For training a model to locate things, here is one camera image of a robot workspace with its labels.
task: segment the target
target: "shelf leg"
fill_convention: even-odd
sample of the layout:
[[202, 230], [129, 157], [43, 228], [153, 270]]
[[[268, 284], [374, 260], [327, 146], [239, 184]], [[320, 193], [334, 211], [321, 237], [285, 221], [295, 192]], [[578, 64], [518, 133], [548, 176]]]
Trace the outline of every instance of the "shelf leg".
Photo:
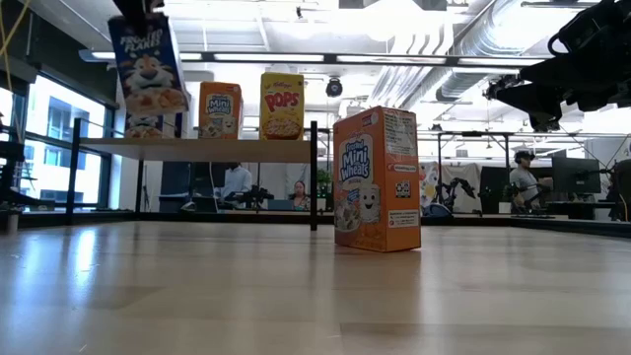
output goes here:
[[72, 225], [75, 210], [75, 183], [79, 165], [79, 143], [81, 142], [81, 118], [75, 118], [72, 129], [72, 150], [70, 151], [70, 177], [68, 178], [68, 197], [66, 198], [66, 225]]
[[138, 161], [138, 178], [136, 180], [136, 208], [134, 212], [136, 213], [136, 219], [140, 218], [140, 200], [142, 199], [142, 175], [144, 174], [143, 169], [145, 167], [145, 161]]
[[312, 141], [311, 141], [311, 190], [312, 205], [310, 206], [310, 224], [312, 231], [317, 231], [317, 121], [312, 121]]

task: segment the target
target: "camera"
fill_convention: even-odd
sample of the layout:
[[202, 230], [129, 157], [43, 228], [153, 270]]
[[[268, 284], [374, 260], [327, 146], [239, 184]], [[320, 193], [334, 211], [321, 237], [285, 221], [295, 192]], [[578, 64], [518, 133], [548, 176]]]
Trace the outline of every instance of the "camera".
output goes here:
[[339, 78], [330, 78], [326, 85], [326, 95], [330, 98], [337, 98], [342, 95], [342, 83]]

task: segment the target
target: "yellow cable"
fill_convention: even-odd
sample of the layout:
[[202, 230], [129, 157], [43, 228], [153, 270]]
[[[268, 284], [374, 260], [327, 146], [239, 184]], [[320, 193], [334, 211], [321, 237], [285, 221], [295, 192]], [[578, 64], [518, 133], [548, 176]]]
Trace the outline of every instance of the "yellow cable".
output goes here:
[[[2, 42], [6, 42], [7, 38], [4, 33], [4, 20], [2, 19], [2, 7], [0, 7], [0, 32], [2, 32]], [[11, 85], [11, 68], [9, 68], [9, 56], [4, 56], [4, 66], [7, 72], [7, 85], [9, 86], [9, 91], [13, 93], [13, 86]]]
[[624, 221], [625, 222], [629, 222], [629, 210], [627, 209], [627, 201], [624, 200], [624, 197], [622, 197], [622, 193], [618, 193], [620, 195], [620, 198], [622, 199], [622, 203], [624, 204]]
[[[7, 35], [6, 38], [4, 38], [4, 23], [1, 24], [2, 25], [2, 48], [0, 48], [0, 55], [4, 55], [5, 56], [5, 63], [7, 65], [7, 76], [9, 78], [11, 76], [11, 73], [9, 72], [9, 62], [8, 62], [9, 58], [8, 58], [8, 55], [5, 55], [5, 51], [7, 51], [7, 48], [9, 47], [9, 43], [11, 43], [11, 39], [13, 38], [13, 35], [18, 30], [18, 26], [20, 25], [20, 23], [22, 22], [22, 19], [26, 15], [27, 10], [29, 10], [29, 4], [31, 4], [31, 1], [32, 0], [25, 0], [24, 7], [22, 8], [22, 12], [20, 13], [20, 16], [18, 16], [18, 20], [16, 20], [16, 23], [13, 24], [13, 27], [9, 31], [9, 35]], [[16, 132], [18, 133], [18, 142], [22, 143], [23, 140], [22, 140], [22, 136], [20, 134], [20, 130], [21, 130], [20, 121], [16, 120]]]
[[29, 4], [31, 4], [31, 0], [25, 0], [24, 7], [22, 8], [22, 12], [20, 13], [20, 16], [18, 16], [18, 20], [16, 20], [16, 23], [13, 25], [13, 27], [9, 31], [9, 35], [7, 35], [7, 40], [4, 43], [2, 43], [2, 48], [0, 48], [0, 55], [4, 54], [5, 50], [7, 50], [7, 47], [9, 47], [11, 38], [13, 38], [13, 35], [18, 30], [18, 26], [20, 25], [20, 22], [26, 15], [27, 10], [29, 10]]

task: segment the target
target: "pipe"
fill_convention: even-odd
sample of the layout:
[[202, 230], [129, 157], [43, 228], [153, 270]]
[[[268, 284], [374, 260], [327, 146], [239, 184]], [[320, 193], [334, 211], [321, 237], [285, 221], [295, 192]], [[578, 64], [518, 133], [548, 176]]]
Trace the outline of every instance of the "pipe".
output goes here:
[[[533, 46], [541, 38], [558, 30], [573, 16], [567, 17], [556, 14], [552, 17], [537, 19], [537, 26], [524, 28], [531, 21], [527, 9], [518, 0], [495, 0], [482, 10], [475, 23], [465, 28], [456, 36], [459, 41], [450, 50], [451, 55], [497, 56], [520, 55]], [[434, 68], [426, 76], [419, 89], [405, 100], [402, 107], [412, 109], [426, 96], [434, 96], [440, 101], [455, 101], [461, 95], [484, 79], [486, 74], [455, 73], [451, 69]]]

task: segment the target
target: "cable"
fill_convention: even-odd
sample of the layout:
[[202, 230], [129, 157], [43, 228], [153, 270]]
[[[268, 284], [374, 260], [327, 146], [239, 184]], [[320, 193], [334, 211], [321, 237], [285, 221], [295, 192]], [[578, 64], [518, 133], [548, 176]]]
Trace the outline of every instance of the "cable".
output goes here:
[[620, 146], [618, 147], [618, 149], [615, 151], [615, 153], [613, 153], [613, 155], [611, 156], [611, 159], [609, 159], [609, 161], [607, 162], [607, 165], [604, 167], [605, 169], [609, 169], [609, 164], [611, 164], [611, 161], [615, 159], [616, 154], [620, 152], [620, 149], [622, 149], [622, 147], [624, 146], [624, 143], [626, 143], [627, 139], [629, 139], [630, 136], [631, 134], [628, 134], [622, 139], [622, 143], [620, 143]]
[[624, 204], [624, 221], [625, 222], [629, 222], [629, 210], [627, 208], [627, 201], [624, 200], [624, 197], [622, 197], [622, 193], [618, 193], [620, 195], [620, 198], [622, 199], [622, 203]]
[[550, 54], [554, 55], [554, 56], [559, 56], [563, 53], [558, 52], [556, 50], [554, 50], [554, 42], [559, 38], [559, 34], [556, 33], [555, 35], [553, 35], [550, 40], [548, 41], [548, 51], [550, 52]]
[[20, 16], [18, 16], [18, 20], [16, 20], [16, 23], [13, 25], [13, 27], [9, 31], [9, 35], [7, 35], [7, 40], [4, 43], [2, 43], [2, 48], [0, 48], [0, 55], [4, 54], [5, 50], [7, 50], [7, 48], [9, 47], [9, 43], [11, 42], [13, 35], [16, 33], [16, 30], [18, 29], [18, 26], [20, 25], [20, 23], [22, 22], [22, 19], [26, 15], [27, 10], [29, 10], [29, 4], [31, 4], [31, 0], [25, 0], [24, 7], [22, 8], [22, 12], [20, 13]]
[[[9, 43], [11, 43], [11, 39], [13, 38], [13, 35], [16, 33], [16, 30], [18, 29], [18, 26], [20, 25], [20, 23], [22, 22], [22, 19], [24, 18], [24, 16], [27, 13], [27, 10], [29, 10], [29, 5], [31, 4], [32, 0], [25, 0], [24, 2], [24, 7], [22, 8], [22, 12], [20, 12], [20, 15], [18, 16], [18, 20], [16, 20], [16, 23], [13, 24], [13, 27], [11, 28], [11, 30], [9, 31], [9, 35], [7, 35], [6, 40], [4, 38], [4, 24], [0, 24], [2, 25], [2, 48], [0, 48], [0, 55], [4, 55], [5, 56], [5, 63], [7, 66], [7, 77], [10, 78], [11, 73], [9, 72], [9, 63], [8, 63], [8, 55], [5, 53], [5, 51], [7, 51], [7, 48], [9, 47]], [[20, 126], [21, 122], [16, 119], [15, 125], [16, 125], [16, 134], [18, 136], [18, 143], [23, 143], [23, 139], [22, 139], [22, 135], [21, 135], [21, 131], [22, 131], [22, 127]]]
[[[2, 33], [2, 42], [6, 42], [7, 38], [4, 33], [4, 20], [2, 16], [2, 8], [0, 7], [0, 32]], [[9, 91], [13, 93], [13, 86], [11, 85], [11, 68], [9, 68], [9, 56], [4, 56], [4, 66], [7, 72], [7, 85], [9, 86]]]

